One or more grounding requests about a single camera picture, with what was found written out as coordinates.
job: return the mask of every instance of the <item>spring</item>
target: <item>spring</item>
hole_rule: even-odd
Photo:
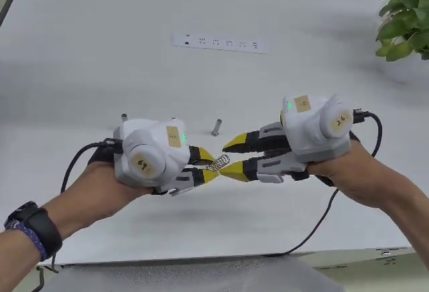
[[[213,161],[210,165],[207,165],[205,169],[213,171],[217,173],[219,170],[224,168],[224,166],[228,165],[231,160],[228,155],[221,155],[218,159]]]

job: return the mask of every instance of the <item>watch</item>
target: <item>watch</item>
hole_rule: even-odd
[[[15,228],[25,232],[34,243],[34,238],[25,229],[29,229],[30,233],[32,231],[37,236],[36,241],[38,240],[43,245],[46,252],[46,257],[42,257],[43,259],[50,258],[62,247],[60,232],[49,218],[48,212],[44,208],[38,207],[35,202],[25,203],[10,214],[5,222],[5,227],[10,228],[12,223],[22,224],[23,229],[19,226],[15,226]]]

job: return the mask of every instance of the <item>power strip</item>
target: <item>power strip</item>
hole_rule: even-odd
[[[267,53],[265,44],[260,40],[225,39],[219,36],[206,34],[173,33],[172,43],[174,46],[182,46],[184,48],[212,49],[258,54]]]

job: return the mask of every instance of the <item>white device housing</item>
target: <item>white device housing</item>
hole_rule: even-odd
[[[113,137],[123,140],[123,154],[115,155],[115,176],[131,187],[171,189],[166,185],[173,182],[189,162],[184,122],[178,119],[126,120]]]
[[[339,96],[285,97],[282,124],[292,153],[301,163],[325,161],[350,150],[353,110]]]

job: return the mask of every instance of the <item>cable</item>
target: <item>cable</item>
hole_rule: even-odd
[[[84,147],[82,147],[77,153],[76,155],[74,155],[72,161],[70,162],[70,164],[68,165],[68,168],[66,170],[66,173],[64,174],[64,179],[62,180],[62,185],[61,185],[61,190],[60,190],[60,194],[64,193],[66,191],[66,186],[67,186],[67,182],[68,182],[68,178],[70,177],[70,174],[72,172],[72,169],[74,167],[74,165],[76,165],[76,162],[78,161],[78,159],[80,158],[80,156],[87,150],[91,149],[91,148],[98,148],[98,147],[114,147],[116,145],[118,145],[118,143],[121,143],[121,140],[118,139],[105,139],[104,141],[100,141],[98,143],[90,143]],[[55,259],[56,259],[56,253],[52,256],[52,262],[51,262],[51,267],[45,267],[47,268],[49,271],[52,271],[54,273],[59,273],[56,269],[55,269]]]
[[[380,149],[381,138],[383,137],[383,125],[381,124],[381,120],[376,114],[370,113],[369,111],[362,111],[361,109],[356,109],[353,111],[353,123],[354,124],[362,123],[365,121],[365,118],[368,118],[368,117],[374,119],[374,121],[377,123],[377,142],[375,143],[374,150],[371,154],[371,156],[375,157],[375,155],[377,155],[377,153]],[[328,206],[326,207],[326,210],[324,211],[322,217],[317,222],[316,226],[312,229],[310,234],[300,244],[296,245],[294,248],[291,248],[290,250],[288,250],[286,252],[269,254],[269,255],[266,255],[266,257],[282,257],[285,255],[289,255],[289,254],[295,252],[296,250],[298,250],[299,248],[301,248],[303,245],[305,245],[308,242],[308,240],[310,240],[310,238],[312,238],[314,233],[316,233],[316,231],[318,230],[320,225],[322,225],[323,221],[328,216],[328,213],[332,207],[332,203],[334,202],[334,199],[335,199],[336,195],[338,195],[339,192],[340,192],[339,189],[336,189],[333,192],[332,196],[329,199]]]
[[[45,275],[43,267],[36,267],[36,270],[39,271],[39,285],[33,289],[32,292],[39,292],[45,286]]]

